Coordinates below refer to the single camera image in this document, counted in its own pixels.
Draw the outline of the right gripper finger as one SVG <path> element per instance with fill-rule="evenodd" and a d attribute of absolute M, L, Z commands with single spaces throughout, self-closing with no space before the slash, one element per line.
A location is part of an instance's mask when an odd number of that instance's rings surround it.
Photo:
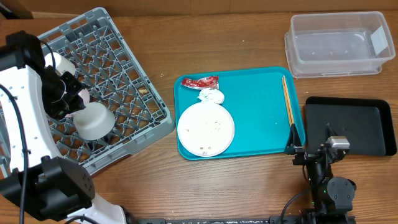
<path fill-rule="evenodd" d="M 290 126 L 289 138 L 284 149 L 284 153 L 288 155 L 296 155 L 302 152 L 302 142 L 300 140 L 295 124 Z"/>
<path fill-rule="evenodd" d="M 336 133 L 332 129 L 330 123 L 326 124 L 325 136 L 326 136 L 326 143 L 331 143 L 331 141 L 336 137 Z"/>

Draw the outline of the white cup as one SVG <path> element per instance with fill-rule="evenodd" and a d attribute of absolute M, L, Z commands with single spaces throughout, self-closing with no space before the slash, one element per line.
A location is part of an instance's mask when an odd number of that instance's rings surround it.
<path fill-rule="evenodd" d="M 52 66 L 53 65 L 53 60 L 52 56 L 54 56 L 55 59 L 55 69 L 56 73 L 58 76 L 62 76 L 65 72 L 69 72 L 72 75 L 75 74 L 76 72 L 76 66 L 66 59 L 65 57 L 61 56 L 60 54 L 54 52 L 54 53 L 48 53 L 45 57 L 45 67 Z"/>

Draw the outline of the grey bowl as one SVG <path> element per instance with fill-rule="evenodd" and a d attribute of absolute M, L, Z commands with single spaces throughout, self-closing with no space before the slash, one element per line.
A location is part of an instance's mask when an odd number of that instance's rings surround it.
<path fill-rule="evenodd" d="M 88 103 L 73 117 L 73 124 L 78 135 L 90 141 L 107 135 L 114 128 L 115 122 L 115 115 L 105 105 L 98 102 Z"/>

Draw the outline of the grey plastic dish rack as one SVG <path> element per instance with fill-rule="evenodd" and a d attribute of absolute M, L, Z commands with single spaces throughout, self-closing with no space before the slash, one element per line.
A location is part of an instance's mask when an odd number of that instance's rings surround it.
<path fill-rule="evenodd" d="M 78 134 L 72 118 L 49 118 L 50 134 L 64 158 L 95 174 L 175 129 L 168 107 L 105 8 L 94 8 L 38 38 L 44 54 L 58 53 L 74 64 L 74 77 L 87 87 L 90 100 L 116 118 L 107 135 L 92 141 Z"/>

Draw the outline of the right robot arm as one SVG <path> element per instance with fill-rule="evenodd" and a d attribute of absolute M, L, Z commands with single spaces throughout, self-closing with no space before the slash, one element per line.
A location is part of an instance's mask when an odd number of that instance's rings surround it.
<path fill-rule="evenodd" d="M 301 166 L 303 176 L 309 188 L 290 199 L 280 214 L 280 223 L 355 223 L 355 217 L 349 217 L 353 209 L 356 184 L 344 177 L 335 177 L 331 165 L 343 160 L 348 154 L 350 143 L 344 136 L 337 136 L 326 125 L 326 142 L 314 153 L 303 148 L 297 128 L 290 126 L 289 138 L 284 150 L 293 155 L 293 165 Z M 313 207 L 306 209 L 299 216 L 287 216 L 286 210 L 298 198 L 310 194 Z"/>

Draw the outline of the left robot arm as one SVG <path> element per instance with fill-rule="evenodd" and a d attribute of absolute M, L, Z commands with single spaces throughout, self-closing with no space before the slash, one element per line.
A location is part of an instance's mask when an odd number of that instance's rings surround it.
<path fill-rule="evenodd" d="M 65 159 L 56 147 L 49 118 L 72 115 L 85 140 L 106 136 L 116 119 L 107 107 L 89 101 L 71 63 L 60 68 L 58 60 L 45 62 L 44 46 L 19 31 L 1 47 L 1 106 L 11 150 L 11 174 L 1 181 L 1 194 L 21 215 L 39 221 L 133 223 L 124 207 L 96 193 L 84 167 Z"/>

